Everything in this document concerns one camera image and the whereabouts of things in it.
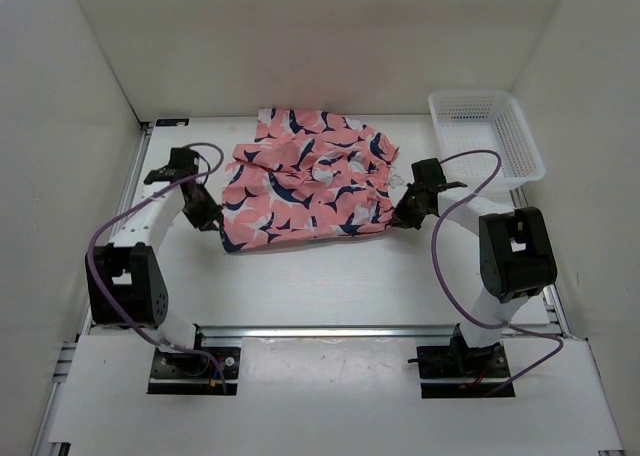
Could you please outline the pink shark print shorts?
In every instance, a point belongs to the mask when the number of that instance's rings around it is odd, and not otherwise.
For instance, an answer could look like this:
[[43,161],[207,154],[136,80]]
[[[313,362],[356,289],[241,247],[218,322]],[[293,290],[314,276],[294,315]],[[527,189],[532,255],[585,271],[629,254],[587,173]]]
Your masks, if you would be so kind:
[[225,168],[221,241],[228,253],[380,233],[391,223],[397,147],[356,119],[263,108],[255,137]]

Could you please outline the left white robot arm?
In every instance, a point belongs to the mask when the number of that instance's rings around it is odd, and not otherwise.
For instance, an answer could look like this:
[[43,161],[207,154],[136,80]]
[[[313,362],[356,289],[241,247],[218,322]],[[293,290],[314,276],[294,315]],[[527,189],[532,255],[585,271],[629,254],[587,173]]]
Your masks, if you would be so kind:
[[180,215],[200,232],[222,227],[222,207],[206,188],[221,164],[206,162],[197,146],[172,148],[168,163],[144,178],[139,202],[104,223],[85,255],[93,322],[132,329],[156,347],[175,350],[175,364],[188,376],[206,371],[210,353],[197,343],[197,325],[169,309],[158,253]]

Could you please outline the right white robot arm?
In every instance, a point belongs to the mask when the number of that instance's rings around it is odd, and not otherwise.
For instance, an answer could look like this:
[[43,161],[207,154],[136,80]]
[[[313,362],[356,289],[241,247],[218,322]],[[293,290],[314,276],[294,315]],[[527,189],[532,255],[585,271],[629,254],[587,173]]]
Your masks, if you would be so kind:
[[[531,298],[553,284],[557,265],[542,212],[536,207],[515,209],[482,196],[498,176],[502,160],[476,188],[449,181],[436,158],[411,165],[414,181],[396,205],[391,225],[419,229],[428,216],[437,218],[430,238],[436,278],[445,296],[461,315],[452,337],[449,363],[460,375],[470,376],[486,360],[484,350],[497,345],[512,328],[512,318]],[[477,237],[482,289],[467,310],[446,283],[438,252],[440,231],[449,220]]]

